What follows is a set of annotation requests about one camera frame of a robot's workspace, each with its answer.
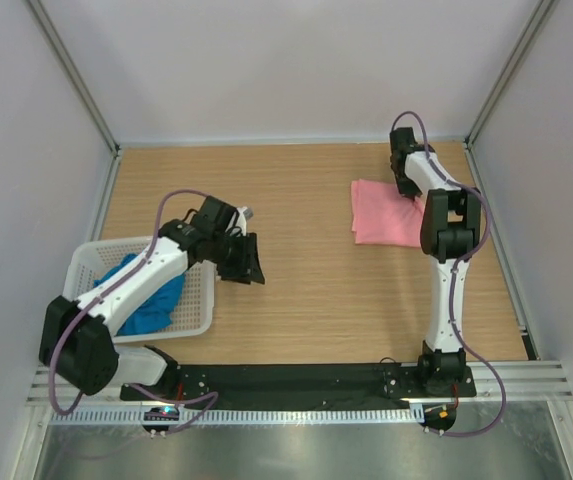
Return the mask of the white perforated plastic basket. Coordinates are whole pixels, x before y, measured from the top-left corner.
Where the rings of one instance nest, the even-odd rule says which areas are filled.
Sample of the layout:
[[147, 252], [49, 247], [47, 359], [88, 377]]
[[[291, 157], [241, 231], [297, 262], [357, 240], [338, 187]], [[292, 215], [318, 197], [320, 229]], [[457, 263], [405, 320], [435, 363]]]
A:
[[[130, 237], [87, 242], [72, 255], [63, 295], [69, 299], [91, 290], [94, 282], [118, 266], [123, 257], [141, 253], [151, 242], [149, 237]], [[170, 314], [171, 323], [164, 329], [141, 335], [117, 335], [117, 344], [151, 342], [197, 336], [212, 323], [215, 305], [215, 266], [210, 262], [196, 264], [185, 273], [185, 282], [178, 304]]]

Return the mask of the pink t shirt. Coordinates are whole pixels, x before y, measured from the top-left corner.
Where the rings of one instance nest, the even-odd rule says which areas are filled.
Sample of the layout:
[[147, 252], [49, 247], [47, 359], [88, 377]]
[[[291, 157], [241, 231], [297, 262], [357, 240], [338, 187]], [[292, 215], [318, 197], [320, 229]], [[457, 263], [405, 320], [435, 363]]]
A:
[[395, 184], [354, 180], [351, 206], [357, 245], [420, 247], [424, 203], [402, 196]]

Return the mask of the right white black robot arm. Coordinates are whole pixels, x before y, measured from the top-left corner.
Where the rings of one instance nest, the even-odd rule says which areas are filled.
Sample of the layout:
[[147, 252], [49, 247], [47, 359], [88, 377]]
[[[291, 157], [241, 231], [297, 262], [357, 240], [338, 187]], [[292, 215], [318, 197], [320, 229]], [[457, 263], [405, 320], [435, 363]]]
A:
[[390, 164], [402, 197], [421, 200], [420, 248], [432, 270], [430, 326], [417, 361], [416, 382], [430, 396], [446, 396], [465, 381], [462, 316], [470, 254], [479, 245], [481, 203], [422, 145], [411, 127], [389, 134]]

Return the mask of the left aluminium frame post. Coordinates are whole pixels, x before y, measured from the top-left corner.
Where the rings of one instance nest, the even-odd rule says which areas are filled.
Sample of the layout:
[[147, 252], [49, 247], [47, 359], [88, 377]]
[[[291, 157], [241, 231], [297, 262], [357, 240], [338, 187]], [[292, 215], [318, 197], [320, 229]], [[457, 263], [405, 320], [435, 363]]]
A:
[[113, 157], [117, 156], [120, 152], [119, 143], [116, 141], [43, 2], [40, 0], [27, 0], [25, 1], [25, 5], [34, 17], [39, 30], [44, 35], [47, 44], [87, 111], [103, 142], [108, 147], [111, 155]]

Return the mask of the right aluminium frame post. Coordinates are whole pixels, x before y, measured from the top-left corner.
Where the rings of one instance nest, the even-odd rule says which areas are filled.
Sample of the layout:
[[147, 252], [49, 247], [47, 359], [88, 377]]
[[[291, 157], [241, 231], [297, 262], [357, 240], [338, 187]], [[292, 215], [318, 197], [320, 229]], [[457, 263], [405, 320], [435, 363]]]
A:
[[483, 129], [497, 108], [499, 101], [517, 76], [522, 64], [558, 4], [559, 2], [557, 0], [539, 0], [536, 2], [533, 11], [519, 33], [498, 77], [465, 137], [464, 143], [468, 150], [472, 149], [474, 143], [480, 137]]

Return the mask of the aluminium frame post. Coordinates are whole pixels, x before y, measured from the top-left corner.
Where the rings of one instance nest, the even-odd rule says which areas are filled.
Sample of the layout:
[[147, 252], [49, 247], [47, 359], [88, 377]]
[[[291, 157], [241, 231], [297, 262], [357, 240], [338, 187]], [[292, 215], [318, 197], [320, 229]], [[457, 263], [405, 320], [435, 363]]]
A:
[[539, 0], [536, 2], [533, 11], [519, 33], [498, 77], [465, 137], [464, 143], [468, 150], [472, 149], [474, 143], [480, 137], [483, 129], [497, 108], [499, 101], [517, 76], [522, 64], [558, 4], [559, 2], [557, 0]]
[[103, 142], [108, 147], [111, 155], [113, 157], [117, 156], [120, 152], [119, 143], [116, 141], [43, 2], [40, 0], [27, 0], [25, 1], [25, 5], [34, 17], [39, 30], [44, 35], [47, 44], [87, 111]]

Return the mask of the blue t shirt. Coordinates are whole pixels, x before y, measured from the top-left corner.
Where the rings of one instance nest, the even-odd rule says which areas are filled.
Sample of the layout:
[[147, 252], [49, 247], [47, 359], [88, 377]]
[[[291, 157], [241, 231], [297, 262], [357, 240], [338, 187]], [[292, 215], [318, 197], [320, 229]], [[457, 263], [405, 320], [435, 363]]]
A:
[[171, 314], [180, 302], [184, 284], [184, 274], [165, 283], [128, 317], [117, 335], [147, 335], [169, 327]]

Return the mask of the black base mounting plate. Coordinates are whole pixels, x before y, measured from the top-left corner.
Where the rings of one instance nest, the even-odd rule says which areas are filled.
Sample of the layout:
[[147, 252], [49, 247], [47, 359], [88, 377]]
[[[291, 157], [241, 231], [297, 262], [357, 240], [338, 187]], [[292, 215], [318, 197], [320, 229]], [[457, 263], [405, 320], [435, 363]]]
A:
[[386, 357], [377, 363], [188, 365], [144, 387], [165, 400], [187, 402], [212, 391], [216, 410], [359, 411], [404, 408], [411, 399], [473, 398], [472, 372], [430, 383], [416, 366]]

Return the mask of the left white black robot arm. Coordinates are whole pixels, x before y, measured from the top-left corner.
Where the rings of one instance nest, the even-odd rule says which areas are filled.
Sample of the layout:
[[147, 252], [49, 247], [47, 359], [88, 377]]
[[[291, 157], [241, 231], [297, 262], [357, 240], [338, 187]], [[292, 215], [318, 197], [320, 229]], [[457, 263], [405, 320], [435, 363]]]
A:
[[182, 219], [157, 219], [142, 252], [111, 278], [75, 298], [52, 300], [38, 354], [48, 385], [63, 378], [85, 396], [116, 385], [124, 399], [175, 398], [178, 363], [156, 347], [119, 347], [116, 335], [145, 301], [197, 264], [214, 265], [224, 281], [264, 283], [258, 237], [247, 229], [251, 216], [248, 207], [206, 195]]

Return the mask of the aluminium front rail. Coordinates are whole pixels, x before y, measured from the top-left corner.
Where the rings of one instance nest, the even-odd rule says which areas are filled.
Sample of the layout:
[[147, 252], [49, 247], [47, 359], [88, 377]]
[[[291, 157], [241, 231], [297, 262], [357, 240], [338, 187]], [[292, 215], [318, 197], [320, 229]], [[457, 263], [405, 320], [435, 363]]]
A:
[[[499, 401], [501, 399], [500, 387], [495, 376], [489, 369], [479, 362], [471, 364], [471, 383], [475, 384], [476, 396], [464, 397], [463, 388], [458, 387], [458, 397], [461, 402]], [[566, 374], [560, 362], [557, 361], [507, 361], [496, 362], [494, 368], [501, 377], [507, 401], [529, 400], [573, 400], [573, 393]], [[402, 390], [401, 381], [384, 389], [382, 393], [401, 393], [403, 400], [413, 403], [420, 401], [437, 400], [439, 397], [419, 396], [411, 393], [410, 389]], [[75, 399], [78, 390], [60, 377], [56, 377], [56, 394], [60, 404], [69, 406]], [[85, 396], [80, 406], [99, 405], [119, 400], [120, 388], [109, 386], [100, 393]], [[50, 405], [48, 394], [48, 373], [45, 367], [39, 367], [32, 380], [26, 400], [27, 406]]]

